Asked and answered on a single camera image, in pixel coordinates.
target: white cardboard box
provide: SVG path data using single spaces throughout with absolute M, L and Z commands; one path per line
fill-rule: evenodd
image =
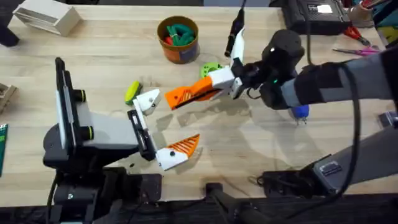
M 81 20 L 74 7 L 53 0 L 26 0 L 13 13 L 27 26 L 64 37 Z

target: orange plastic part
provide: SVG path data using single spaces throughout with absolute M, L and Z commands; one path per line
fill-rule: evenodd
M 198 146 L 200 134 L 196 134 L 192 137 L 186 138 L 182 141 L 176 142 L 167 146 L 169 149 L 174 149 L 177 152 L 185 153 L 188 157 L 191 157 L 194 150 Z
M 198 96 L 202 93 L 205 93 L 209 90 L 213 89 L 213 84 L 210 77 L 202 78 L 201 80 L 197 81 L 193 86 L 181 86 L 178 87 L 164 96 L 172 110 L 176 109 L 176 106 L 192 99 L 195 96 Z M 217 91 L 209 93 L 204 97 L 197 99 L 197 101 L 209 100 L 212 96 L 214 96 Z

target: cup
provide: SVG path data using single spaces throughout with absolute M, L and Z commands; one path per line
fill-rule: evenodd
M 164 41 L 169 36 L 167 26 L 174 24 L 183 24 L 193 30 L 195 39 L 184 46 L 169 45 Z M 184 16 L 172 16 L 164 19 L 157 27 L 157 36 L 159 42 L 163 48 L 164 55 L 168 60 L 173 63 L 189 63 L 194 61 L 199 55 L 199 44 L 198 44 L 198 26 L 191 19 Z

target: wooden table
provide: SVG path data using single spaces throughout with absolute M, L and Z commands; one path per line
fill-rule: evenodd
M 9 123 L 4 172 L 0 178 L 0 207 L 44 205 L 54 170 L 42 163 L 45 133 L 56 123 L 55 57 L 64 59 L 75 88 L 85 89 L 90 109 L 126 118 L 131 108 L 124 92 L 134 80 L 144 91 L 163 93 L 199 79 L 206 62 L 227 64 L 223 56 L 229 28 L 237 8 L 224 7 L 131 7 L 77 6 L 84 22 L 67 37 L 26 27 L 13 18 L 9 27 L 20 38 L 14 48 L 0 47 L 2 83 L 19 88 L 16 97 L 0 115 Z M 167 61 L 156 37 L 159 22 L 172 15 L 193 19 L 200 30 L 201 54 L 195 62 L 175 65 Z M 276 8 L 246 9 L 244 62 L 259 60 L 273 33 L 284 27 Z M 362 30 L 372 43 L 382 45 L 374 29 Z M 343 35 L 312 37 L 314 63 L 342 61 L 353 56 L 332 52 L 333 47 L 361 48 Z M 306 64 L 305 57 L 297 66 Z M 380 130 L 376 116 L 393 109 L 392 102 L 363 100 L 362 135 Z M 287 111 L 273 111 L 261 100 L 245 96 L 231 100 L 195 102 L 171 111 L 163 99 L 147 123 L 158 144 L 173 143 L 201 134 L 193 157 L 167 172 L 155 161 L 136 154 L 113 164 L 135 163 L 130 173 L 161 173 L 162 200 L 185 200 L 203 196 L 207 182 L 221 182 L 235 197 L 263 197 L 249 177 L 264 170 L 303 166 L 337 152 L 352 141 L 351 102 L 311 106 L 307 125 L 297 126 Z M 352 186 L 350 194 L 398 192 L 398 177 L 387 177 Z

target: green toy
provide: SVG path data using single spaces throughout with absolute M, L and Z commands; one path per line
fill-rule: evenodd
M 6 152 L 8 124 L 0 125 L 0 177 L 2 174 L 2 165 L 4 164 L 4 155 Z
M 190 33 L 184 33 L 182 34 L 181 38 L 180 38 L 180 42 L 178 43 L 178 46 L 184 46 L 189 44 L 190 42 L 193 41 L 193 37 Z
M 206 63 L 200 69 L 200 77 L 205 78 L 208 76 L 209 72 L 212 72 L 212 71 L 215 71 L 215 70 L 218 70 L 221 68 L 223 68 L 223 66 L 220 65 L 219 63 L 216 63 L 216 62 Z
M 174 24 L 173 27 L 180 35 L 188 33 L 190 36 L 193 36 L 193 30 L 184 24 Z
M 139 95 L 140 91 L 142 89 L 142 85 L 139 83 L 139 81 L 134 81 L 129 89 L 127 90 L 126 94 L 124 95 L 124 102 L 131 106 L 132 105 L 132 100 L 136 98 L 136 96 Z
M 169 32 L 169 35 L 173 40 L 173 45 L 178 46 L 178 43 L 180 42 L 180 36 L 178 36 L 177 31 L 175 30 L 174 26 L 171 26 L 171 27 L 167 26 L 166 29 Z

